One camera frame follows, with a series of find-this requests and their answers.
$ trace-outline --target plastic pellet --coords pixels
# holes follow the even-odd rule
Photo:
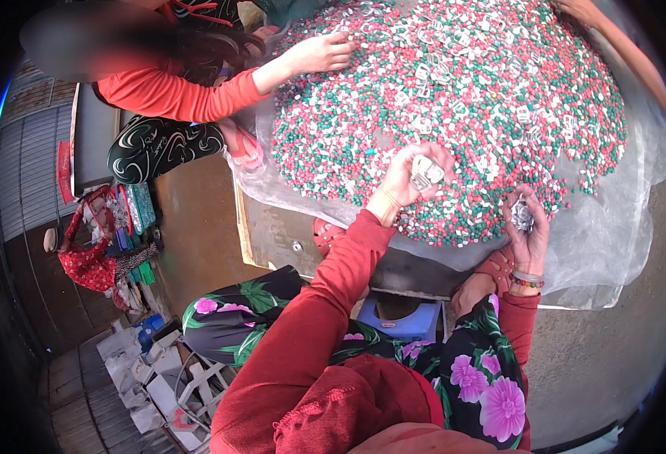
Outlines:
[[[596,196],[626,144],[608,67],[549,2],[461,3],[401,12],[395,3],[338,2],[290,29],[274,54],[341,29],[362,44],[346,70],[277,90],[272,159],[289,186],[365,205],[398,149],[436,141],[454,157],[456,180],[405,207],[396,227],[460,247],[501,237],[501,206],[519,183],[536,191],[549,219],[570,208],[567,182],[554,172],[560,154],[582,163],[579,189]]]

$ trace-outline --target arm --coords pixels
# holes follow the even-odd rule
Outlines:
[[[76,212],[73,215],[71,220],[71,225],[68,226],[68,229],[65,231],[65,237],[70,243],[73,243],[73,240],[76,238],[76,232],[78,232],[78,227],[81,225],[81,220],[83,219],[83,202],[78,205]]]
[[[630,41],[591,0],[553,0],[561,11],[595,28],[615,48],[628,68],[650,92],[666,114],[666,89],[663,79],[650,59]]]
[[[135,114],[208,123],[267,97],[256,90],[253,72],[255,69],[247,70],[218,87],[206,87],[158,68],[143,68],[99,81],[98,89],[110,104]]]
[[[512,224],[512,206],[524,197],[525,203],[532,213],[534,225],[530,233],[518,230]],[[514,254],[514,268],[522,273],[542,276],[545,270],[545,253],[547,241],[550,238],[550,224],[535,191],[527,185],[519,185],[507,197],[502,206],[504,213],[504,227],[510,239]],[[525,375],[525,365],[529,361],[529,347],[532,345],[532,330],[535,327],[537,304],[540,302],[538,288],[520,286],[514,281],[509,286],[509,292],[502,295],[499,306],[499,325],[502,334],[509,340],[514,357],[519,363],[519,372],[522,374],[522,392],[525,402],[529,394],[529,383]],[[530,448],[529,419],[525,414],[525,428],[519,449]]]
[[[109,240],[107,237],[103,237],[98,243],[95,243],[91,250],[91,257],[94,260],[101,260],[103,254],[106,253],[106,248],[109,246]]]
[[[345,334],[350,311],[395,233],[390,227],[394,215],[402,202],[408,205],[419,196],[408,182],[414,152],[407,149],[394,158],[366,209],[336,240],[310,286],[286,306],[230,385],[214,414],[212,452],[242,446],[245,452],[274,451],[273,422],[292,410],[328,367]],[[392,183],[389,176],[405,176],[406,194],[398,190],[404,185]],[[449,166],[447,177],[452,176]]]
[[[158,68],[143,68],[99,81],[98,89],[110,104],[135,114],[208,123],[256,104],[292,77],[345,68],[354,49],[347,34],[333,33],[306,39],[261,68],[244,71],[217,87],[193,84]]]

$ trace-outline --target concrete floor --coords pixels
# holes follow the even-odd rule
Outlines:
[[[231,173],[210,156],[156,179],[166,250],[160,269],[173,312],[196,297],[267,270],[242,263]],[[641,276],[603,311],[542,309],[529,377],[532,448],[570,441],[624,418],[666,360],[666,182],[649,202],[655,220]]]

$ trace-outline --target dark hair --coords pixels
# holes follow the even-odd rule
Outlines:
[[[213,86],[225,62],[234,76],[242,72],[251,59],[247,44],[265,53],[265,43],[255,35],[236,30],[211,31],[191,28],[182,24],[176,28],[176,45],[169,58],[183,63],[181,76],[194,84]],[[96,97],[104,104],[110,104],[98,89],[98,82],[91,86]]]

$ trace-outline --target metal can tab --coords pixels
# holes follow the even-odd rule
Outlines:
[[[438,167],[434,161],[422,155],[413,157],[411,183],[413,183],[419,192],[428,189],[443,179],[444,169]]]
[[[519,195],[517,202],[512,206],[512,224],[518,230],[524,230],[527,233],[532,231],[532,226],[535,223],[535,218],[532,216],[532,212],[525,202],[525,196],[523,194]]]

